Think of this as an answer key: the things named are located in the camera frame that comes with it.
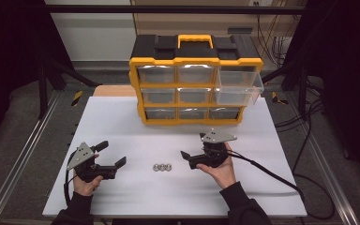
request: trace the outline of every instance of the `white wall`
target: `white wall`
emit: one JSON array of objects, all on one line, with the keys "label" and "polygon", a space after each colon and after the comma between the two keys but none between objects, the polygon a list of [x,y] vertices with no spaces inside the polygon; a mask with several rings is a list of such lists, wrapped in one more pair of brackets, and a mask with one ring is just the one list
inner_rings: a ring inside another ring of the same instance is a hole
[{"label": "white wall", "polygon": [[[45,0],[47,5],[130,5],[129,0]],[[52,13],[71,61],[128,61],[136,39],[132,14]]]}]

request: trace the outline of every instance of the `person's hand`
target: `person's hand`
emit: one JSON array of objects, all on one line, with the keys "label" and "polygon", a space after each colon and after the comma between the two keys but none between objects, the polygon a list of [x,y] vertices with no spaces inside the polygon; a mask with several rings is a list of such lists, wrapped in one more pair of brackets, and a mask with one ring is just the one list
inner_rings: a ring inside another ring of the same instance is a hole
[{"label": "person's hand", "polygon": [[[231,151],[231,147],[225,142],[226,148]],[[227,188],[236,182],[235,172],[233,170],[233,161],[231,157],[227,159],[218,167],[212,168],[204,164],[198,164],[197,168],[201,171],[210,174],[216,183],[221,188]]]},{"label": "person's hand", "polygon": [[74,191],[83,196],[91,196],[93,191],[100,186],[100,182],[103,180],[102,176],[97,176],[93,181],[86,183],[84,182],[74,170]]}]

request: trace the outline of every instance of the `white table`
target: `white table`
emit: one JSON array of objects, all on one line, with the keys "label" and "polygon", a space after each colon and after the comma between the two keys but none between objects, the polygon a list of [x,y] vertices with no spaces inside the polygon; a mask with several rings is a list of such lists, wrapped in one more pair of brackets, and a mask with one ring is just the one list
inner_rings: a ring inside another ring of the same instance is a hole
[{"label": "white table", "polygon": [[[135,97],[90,97],[43,215],[55,217],[67,208],[63,184],[69,155],[82,142],[89,146],[103,141],[96,162],[113,165],[122,157],[127,164],[116,178],[102,181],[95,192],[92,214],[104,218],[222,218],[228,206],[216,182],[199,170],[191,170],[180,151],[201,154],[199,133],[220,129],[238,137],[229,142],[233,151],[255,160],[273,173],[294,183],[270,112],[263,98],[244,110],[238,126],[146,126],[136,110]],[[154,164],[172,164],[170,172],[155,172]],[[270,217],[307,215],[298,193],[248,162],[234,158],[237,180]]]}]

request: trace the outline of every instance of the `black curtain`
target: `black curtain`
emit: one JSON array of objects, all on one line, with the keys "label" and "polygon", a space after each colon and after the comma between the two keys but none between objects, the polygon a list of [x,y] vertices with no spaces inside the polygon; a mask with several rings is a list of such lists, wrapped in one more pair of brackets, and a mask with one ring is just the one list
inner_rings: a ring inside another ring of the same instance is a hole
[{"label": "black curtain", "polygon": [[[308,1],[319,7],[327,1]],[[296,56],[320,18],[302,18],[287,59]],[[360,162],[360,2],[338,0],[320,27],[305,63],[309,76],[323,79],[323,99],[339,137],[352,158]]]},{"label": "black curtain", "polygon": [[73,68],[50,13],[24,11],[22,6],[27,4],[45,3],[0,0],[0,122],[9,107],[10,92],[37,81],[43,60],[51,57]]}]

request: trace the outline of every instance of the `gray floor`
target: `gray floor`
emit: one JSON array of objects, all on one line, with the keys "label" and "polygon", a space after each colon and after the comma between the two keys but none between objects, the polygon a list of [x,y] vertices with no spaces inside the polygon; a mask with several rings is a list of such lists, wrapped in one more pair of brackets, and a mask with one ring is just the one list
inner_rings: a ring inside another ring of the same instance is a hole
[{"label": "gray floor", "polygon": [[[82,71],[82,74],[98,83],[128,83],[126,72],[99,70]],[[24,162],[26,166],[7,199],[0,221],[11,224],[42,224],[42,221],[52,220],[50,217],[42,216],[42,211],[68,151],[73,133],[76,131],[76,125],[82,116],[87,98],[93,95],[94,91],[94,88],[87,87],[69,77],[66,77],[66,80],[67,88],[65,91],[60,91],[51,119],[38,139],[33,154],[27,162]],[[278,89],[276,82],[278,81],[267,84],[266,91],[262,95],[266,98],[275,124],[295,116],[291,105],[272,101],[272,90],[277,90],[279,99],[287,100],[287,95]],[[79,90],[83,91],[80,101],[76,106],[71,106],[74,95]],[[312,102],[316,98],[308,93],[308,101]],[[38,121],[38,107],[36,82],[12,93],[10,108],[0,127],[0,187],[4,184]],[[317,112],[312,116],[312,132],[360,223],[360,165],[357,161],[343,156],[343,146],[325,113]],[[305,138],[301,127],[279,132],[278,136],[289,165],[292,167]],[[324,186],[320,171],[310,154],[309,146],[306,147],[296,172]],[[298,177],[295,179],[297,185],[305,192],[307,210],[313,215],[327,216],[330,213],[328,197],[309,181]],[[273,221],[275,224],[301,224],[298,218],[273,218]],[[338,212],[328,220],[305,217],[304,221],[306,224],[343,224]]]}]

